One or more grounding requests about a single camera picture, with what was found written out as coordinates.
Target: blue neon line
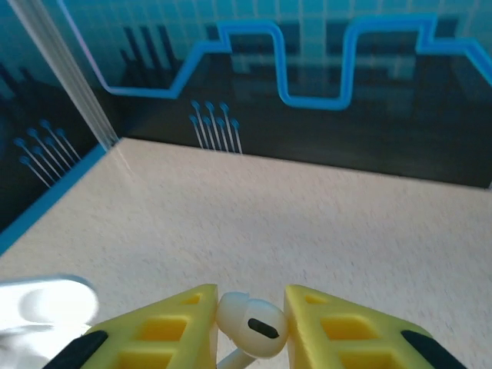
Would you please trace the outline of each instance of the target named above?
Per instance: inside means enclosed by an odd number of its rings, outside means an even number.
[[[8,250],[43,214],[105,155],[97,145],[82,160],[47,190],[34,204],[0,233],[0,256]]]
[[[368,32],[417,31],[419,35],[417,44],[415,45],[415,51],[418,54],[466,56],[482,74],[487,83],[492,86],[492,60],[476,40],[472,38],[435,38],[437,27],[436,15],[405,14],[359,18],[350,23],[344,35],[340,94],[336,98],[292,96],[289,94],[284,35],[275,23],[267,20],[217,22],[219,39],[217,41],[196,42],[169,89],[112,87],[108,85],[101,70],[95,63],[87,44],[68,11],[65,0],[58,0],[58,4],[91,63],[95,74],[98,76],[99,82],[106,91],[113,95],[176,99],[181,94],[181,91],[188,83],[188,80],[204,55],[217,53],[231,54],[232,35],[264,34],[270,35],[273,38],[278,95],[286,105],[294,108],[343,110],[351,103],[354,90],[357,41],[362,34]]]

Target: earbud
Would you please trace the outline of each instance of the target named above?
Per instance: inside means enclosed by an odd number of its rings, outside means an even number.
[[[241,292],[222,296],[216,321],[238,349],[254,358],[277,355],[287,341],[288,324],[282,310]]]

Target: blue edge strip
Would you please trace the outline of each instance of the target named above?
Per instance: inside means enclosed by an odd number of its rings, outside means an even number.
[[[97,145],[77,163],[62,179],[47,190],[33,205],[0,234],[2,256],[43,214],[82,178],[103,156],[105,149]]]

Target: black rubber pad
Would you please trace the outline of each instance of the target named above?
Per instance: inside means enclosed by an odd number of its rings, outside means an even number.
[[[43,369],[81,369],[107,338],[108,334],[104,331],[79,337],[68,344]]]
[[[413,331],[402,331],[401,335],[435,369],[466,369],[461,362],[433,338]]]

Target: glass panel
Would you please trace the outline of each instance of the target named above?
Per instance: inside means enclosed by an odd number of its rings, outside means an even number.
[[[30,219],[18,217],[42,197],[45,207],[55,202],[80,176],[77,173],[86,165],[81,161],[89,153],[90,158],[100,156],[101,151],[7,2],[0,2],[0,29],[2,253],[8,247],[8,232],[2,232],[12,225],[15,229],[9,228],[9,234],[17,236],[11,241],[22,234],[21,228],[43,210],[31,208]]]
[[[487,187],[492,3],[453,3],[50,9],[131,137]]]

